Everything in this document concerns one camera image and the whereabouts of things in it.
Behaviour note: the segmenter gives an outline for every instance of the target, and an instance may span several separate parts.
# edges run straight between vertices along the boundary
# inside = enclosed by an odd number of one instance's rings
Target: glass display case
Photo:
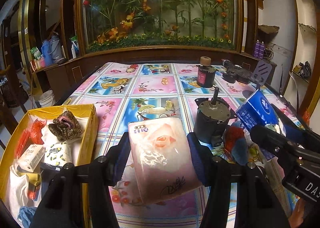
[[[86,52],[143,45],[235,49],[239,0],[81,0]]]

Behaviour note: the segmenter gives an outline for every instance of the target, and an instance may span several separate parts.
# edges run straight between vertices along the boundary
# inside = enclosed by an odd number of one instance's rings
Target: red label
[[[201,84],[204,84],[205,81],[205,73],[198,71],[197,81]]]

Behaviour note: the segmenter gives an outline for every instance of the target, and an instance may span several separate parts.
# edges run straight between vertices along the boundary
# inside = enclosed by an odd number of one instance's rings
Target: yellow box
[[[64,109],[71,111],[74,116],[80,118],[88,117],[88,123],[84,130],[84,134],[81,141],[80,151],[77,165],[84,165],[91,162],[92,152],[94,142],[97,136],[99,120],[97,117],[96,109],[93,104],[83,104],[83,105],[66,105],[66,106],[53,106],[45,107],[34,110],[29,110],[26,113],[14,133],[12,134],[7,147],[4,151],[2,160],[0,162],[0,198],[5,201],[8,178],[10,173],[10,166],[14,160],[14,151],[17,146],[18,140],[21,133],[27,128],[29,123],[29,115],[37,116],[42,119],[53,120],[63,113]],[[88,186],[84,184],[82,189],[83,196],[83,209],[84,209],[84,221],[85,227],[88,227],[88,215],[89,213],[89,203],[88,203]]]

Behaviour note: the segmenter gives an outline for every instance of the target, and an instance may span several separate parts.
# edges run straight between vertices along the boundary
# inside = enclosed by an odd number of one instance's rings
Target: white tissue pack with green print
[[[64,166],[71,162],[71,149],[66,142],[48,146],[45,149],[44,162],[53,166]]]

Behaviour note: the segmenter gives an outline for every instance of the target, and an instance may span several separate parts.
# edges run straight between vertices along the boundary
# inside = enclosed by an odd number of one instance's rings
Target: table
[[[236,110],[245,100],[242,92],[254,91],[255,85],[239,82],[230,84],[222,78],[225,68],[215,67],[218,72],[214,84],[220,88],[219,97]],[[191,132],[197,112],[194,100],[199,97],[211,97],[214,90],[214,88],[200,88],[196,84],[196,75],[195,64],[106,63],[90,75],[64,104],[95,104],[100,121],[95,141],[94,158],[96,158],[106,154],[111,146],[118,144],[122,134],[127,131],[127,124],[132,121],[176,115],[182,120],[185,132]],[[269,88],[262,86],[261,91],[270,103],[275,104],[301,127],[299,120],[289,114],[285,105]],[[164,107],[165,115],[147,114],[144,109],[139,109],[148,107],[146,105]],[[224,153],[223,145],[211,150],[213,154],[229,160]],[[249,152],[252,161],[263,165],[257,149],[253,148]],[[234,226],[236,187],[236,183],[232,184],[227,227]],[[164,224],[199,227],[209,195],[209,188],[200,187],[173,200],[143,205],[139,197],[131,155],[122,180],[115,187],[110,187],[109,191],[120,227],[164,226]],[[287,197],[291,198],[289,208],[292,208],[295,202],[294,195],[287,193]]]

